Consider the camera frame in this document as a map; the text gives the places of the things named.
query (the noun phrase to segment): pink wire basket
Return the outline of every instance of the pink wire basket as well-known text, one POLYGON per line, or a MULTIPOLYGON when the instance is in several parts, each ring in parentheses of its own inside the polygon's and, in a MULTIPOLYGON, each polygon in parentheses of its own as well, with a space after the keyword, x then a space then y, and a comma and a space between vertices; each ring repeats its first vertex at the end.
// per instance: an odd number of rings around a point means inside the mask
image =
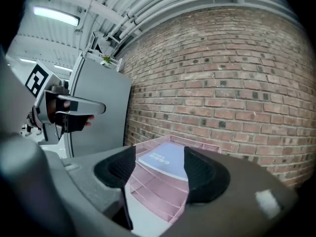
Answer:
POLYGON ((188 182, 163 174, 139 161, 139 157, 163 143, 205 149, 216 153, 221 153, 221 148, 174 135, 135 144, 136 166, 129 179, 130 192, 148 210, 163 220, 173 223, 184 211, 189 193, 188 182))

